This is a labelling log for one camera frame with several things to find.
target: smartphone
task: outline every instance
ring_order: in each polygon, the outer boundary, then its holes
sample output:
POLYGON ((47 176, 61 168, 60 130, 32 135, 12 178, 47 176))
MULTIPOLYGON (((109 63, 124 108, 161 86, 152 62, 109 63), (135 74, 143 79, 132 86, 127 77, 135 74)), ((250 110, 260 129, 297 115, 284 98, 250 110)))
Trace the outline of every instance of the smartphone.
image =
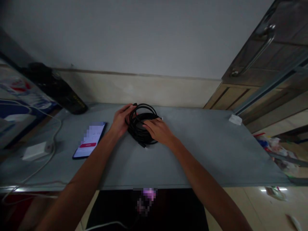
POLYGON ((98 124, 90 125, 81 140, 80 146, 76 149, 73 159, 87 158, 91 152, 96 148, 100 139, 104 136, 106 122, 100 122, 98 124))

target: tiled floor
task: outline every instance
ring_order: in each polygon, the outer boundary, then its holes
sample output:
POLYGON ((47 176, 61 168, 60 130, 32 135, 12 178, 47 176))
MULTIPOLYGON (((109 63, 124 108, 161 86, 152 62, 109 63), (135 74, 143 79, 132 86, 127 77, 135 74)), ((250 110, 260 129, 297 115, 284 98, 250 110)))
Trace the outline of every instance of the tiled floor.
MULTIPOLYGON (((224 188, 256 231, 295 230, 286 215, 294 216, 302 230, 308 230, 308 187, 287 187, 282 191, 288 201, 278 201, 264 192, 264 187, 224 188)), ((97 198, 95 193, 76 231, 82 231, 97 198)), ((220 231, 218 223, 205 210, 210 231, 220 231)))

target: black cable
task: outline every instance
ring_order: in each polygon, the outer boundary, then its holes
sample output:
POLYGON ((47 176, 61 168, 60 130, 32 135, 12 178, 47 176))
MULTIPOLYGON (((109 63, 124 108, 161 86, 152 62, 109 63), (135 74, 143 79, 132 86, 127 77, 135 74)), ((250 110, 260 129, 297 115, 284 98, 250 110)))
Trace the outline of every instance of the black cable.
POLYGON ((128 125, 127 131, 134 138, 134 140, 136 140, 138 144, 144 148, 146 145, 157 143, 156 140, 152 139, 150 133, 142 127, 144 124, 143 121, 159 118, 155 109, 148 104, 138 105, 137 103, 134 103, 134 106, 136 106, 136 108, 129 115, 130 123, 128 124, 125 120, 126 124, 128 125), (141 108, 148 109, 151 113, 137 114, 137 110, 141 108))

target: person's left hand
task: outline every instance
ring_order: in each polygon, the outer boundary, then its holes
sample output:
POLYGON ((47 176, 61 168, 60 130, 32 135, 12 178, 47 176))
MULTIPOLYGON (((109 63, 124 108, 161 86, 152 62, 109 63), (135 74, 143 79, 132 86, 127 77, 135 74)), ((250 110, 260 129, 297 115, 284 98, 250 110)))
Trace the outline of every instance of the person's left hand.
POLYGON ((112 131, 118 138, 123 136, 127 131, 128 125, 125 123, 125 119, 129 123, 129 115, 135 107, 136 106, 133 106, 133 104, 127 104, 115 113, 110 131, 112 131))

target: white charger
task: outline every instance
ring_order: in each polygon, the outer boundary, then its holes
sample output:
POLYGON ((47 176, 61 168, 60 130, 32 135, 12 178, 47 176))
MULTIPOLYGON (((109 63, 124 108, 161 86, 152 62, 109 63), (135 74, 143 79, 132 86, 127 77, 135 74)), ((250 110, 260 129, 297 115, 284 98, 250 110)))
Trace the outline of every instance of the white charger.
POLYGON ((35 159, 46 156, 54 149, 53 141, 45 141, 26 148, 26 151, 22 157, 24 161, 33 161, 35 159))

